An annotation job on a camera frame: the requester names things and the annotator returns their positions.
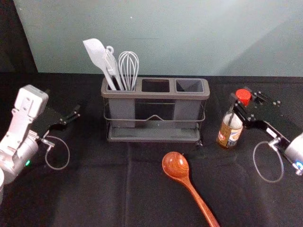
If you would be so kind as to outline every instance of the red bottle cap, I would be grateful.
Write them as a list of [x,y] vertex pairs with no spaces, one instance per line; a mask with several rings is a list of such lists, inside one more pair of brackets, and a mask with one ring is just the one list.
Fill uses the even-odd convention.
[[236,91],[236,97],[247,106],[250,103],[251,94],[246,89],[239,89]]

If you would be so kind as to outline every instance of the utensil caddy compartment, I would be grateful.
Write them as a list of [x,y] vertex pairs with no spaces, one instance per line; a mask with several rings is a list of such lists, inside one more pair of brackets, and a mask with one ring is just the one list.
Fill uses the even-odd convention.
[[210,91],[205,79],[138,77],[135,91],[103,79],[108,141],[198,142]]

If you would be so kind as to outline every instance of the green light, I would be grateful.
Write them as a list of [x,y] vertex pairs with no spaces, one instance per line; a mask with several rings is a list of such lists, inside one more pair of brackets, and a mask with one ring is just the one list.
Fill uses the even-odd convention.
[[26,163],[25,163],[25,166],[28,166],[30,163],[30,160],[28,160]]

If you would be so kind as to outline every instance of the black tablecloth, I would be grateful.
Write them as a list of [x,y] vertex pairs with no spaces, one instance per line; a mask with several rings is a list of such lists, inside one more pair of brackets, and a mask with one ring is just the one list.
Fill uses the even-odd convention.
[[[162,171],[170,151],[184,153],[191,180],[221,226],[303,226],[302,178],[284,160],[281,182],[269,184],[257,174],[252,152],[262,140],[258,130],[245,130],[236,148],[215,142],[229,94],[238,88],[267,92],[282,102],[282,113],[303,128],[303,78],[203,77],[211,95],[202,124],[203,147],[183,143],[108,143],[100,96],[102,77],[79,74],[1,74],[0,135],[11,120],[18,89],[32,84],[51,90],[48,105],[68,114],[82,105],[81,118],[66,131],[53,131],[69,145],[71,161],[54,171],[40,146],[30,166],[4,188],[0,207],[3,226],[208,226],[190,193]],[[60,145],[50,161],[64,164]],[[257,162],[268,178],[280,174],[274,152],[261,147]]]

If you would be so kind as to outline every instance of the whisk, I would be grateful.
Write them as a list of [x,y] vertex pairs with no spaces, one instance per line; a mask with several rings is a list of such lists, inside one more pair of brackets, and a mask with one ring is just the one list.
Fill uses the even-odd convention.
[[139,58],[132,51],[124,51],[119,55],[119,71],[126,91],[133,91],[139,71]]

